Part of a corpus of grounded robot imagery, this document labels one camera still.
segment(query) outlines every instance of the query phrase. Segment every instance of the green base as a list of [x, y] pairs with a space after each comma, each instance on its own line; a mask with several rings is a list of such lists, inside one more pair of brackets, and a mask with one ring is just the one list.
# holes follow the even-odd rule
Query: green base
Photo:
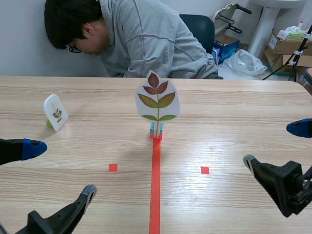
[[50, 120], [47, 119], [47, 122], [46, 122], [46, 123], [47, 123], [47, 125], [48, 125], [49, 128], [53, 128], [52, 124], [50, 123]]

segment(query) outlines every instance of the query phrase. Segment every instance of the brown leaf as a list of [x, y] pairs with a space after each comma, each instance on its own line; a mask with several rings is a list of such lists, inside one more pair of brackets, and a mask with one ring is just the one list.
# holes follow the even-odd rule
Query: brown leaf
[[150, 76], [148, 77], [148, 83], [154, 88], [156, 89], [157, 86], [159, 85], [159, 80], [158, 77], [156, 76], [156, 74], [151, 73]]
[[157, 108], [157, 102], [155, 102], [150, 97], [142, 95], [142, 94], [137, 94], [137, 95], [141, 99], [144, 105], [151, 107], [151, 108]]
[[163, 96], [159, 101], [158, 101], [158, 108], [164, 108], [169, 106], [173, 100], [175, 99], [176, 93], [170, 93], [165, 96]]
[[160, 86], [158, 86], [158, 88], [156, 89], [157, 94], [162, 94], [163, 92], [166, 91], [168, 87], [168, 82], [163, 82]]
[[157, 94], [156, 90], [151, 88], [151, 87], [148, 87], [148, 86], [143, 86], [143, 88], [145, 89], [145, 91], [150, 94], [150, 95], [155, 95]]

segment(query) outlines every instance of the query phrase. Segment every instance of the wooden table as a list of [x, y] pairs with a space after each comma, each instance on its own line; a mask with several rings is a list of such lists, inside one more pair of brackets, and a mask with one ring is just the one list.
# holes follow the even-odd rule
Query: wooden table
[[[98, 194], [77, 234], [148, 234], [152, 141], [134, 95], [142, 79], [0, 77], [0, 138], [47, 143], [36, 159], [0, 167], [0, 222], [10, 233], [32, 210], [48, 217], [87, 184]], [[180, 119], [164, 128], [162, 234], [300, 234], [312, 204], [285, 218], [243, 164], [312, 165], [312, 140], [286, 132], [312, 117], [312, 97], [286, 81], [173, 80]], [[55, 133], [44, 100], [59, 95], [69, 120]], [[118, 172], [108, 172], [109, 164]], [[210, 174], [201, 174], [209, 166]]]

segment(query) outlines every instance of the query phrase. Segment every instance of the sink pedestal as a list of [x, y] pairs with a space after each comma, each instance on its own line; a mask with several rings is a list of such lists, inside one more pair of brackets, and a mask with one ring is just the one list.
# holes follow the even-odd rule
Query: sink pedestal
[[279, 10], [279, 8], [263, 8], [262, 16], [248, 49], [248, 52], [257, 58], [261, 59], [266, 45], [269, 42]]

